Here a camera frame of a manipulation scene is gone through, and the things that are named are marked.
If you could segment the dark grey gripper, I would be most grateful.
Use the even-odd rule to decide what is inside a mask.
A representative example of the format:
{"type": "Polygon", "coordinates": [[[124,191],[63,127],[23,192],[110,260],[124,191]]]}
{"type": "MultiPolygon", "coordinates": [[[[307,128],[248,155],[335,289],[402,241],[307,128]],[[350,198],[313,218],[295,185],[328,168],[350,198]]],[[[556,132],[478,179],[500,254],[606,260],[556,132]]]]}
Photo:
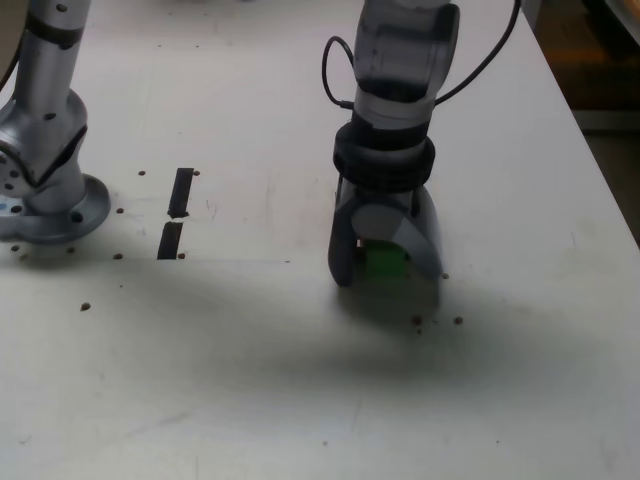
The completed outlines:
{"type": "Polygon", "coordinates": [[[340,176],[328,249],[329,270],[340,287],[353,282],[355,233],[365,242],[401,249],[423,278],[443,273],[438,219],[425,188],[376,193],[340,176]]]}

